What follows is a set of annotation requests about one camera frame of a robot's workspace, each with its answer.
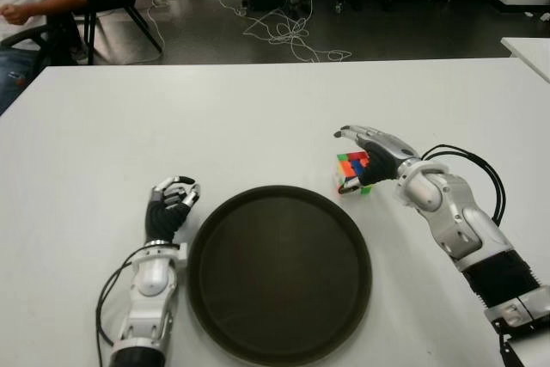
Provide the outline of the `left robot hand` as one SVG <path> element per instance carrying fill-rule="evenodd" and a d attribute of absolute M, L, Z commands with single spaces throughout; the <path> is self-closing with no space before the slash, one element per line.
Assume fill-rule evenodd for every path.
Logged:
<path fill-rule="evenodd" d="M 153 186 L 145 212 L 145 242 L 171 243 L 199 198 L 199 183 L 186 176 L 171 176 Z"/>

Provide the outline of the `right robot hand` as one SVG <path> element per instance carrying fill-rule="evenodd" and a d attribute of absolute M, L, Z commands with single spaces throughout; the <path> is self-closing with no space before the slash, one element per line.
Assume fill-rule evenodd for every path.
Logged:
<path fill-rule="evenodd" d="M 333 136 L 348 138 L 369 156 L 369 164 L 361 174 L 339 186 L 339 193 L 351 193 L 384 180 L 396 180 L 400 165 L 419 159 L 419 153 L 396 136 L 360 125 L 340 127 Z"/>

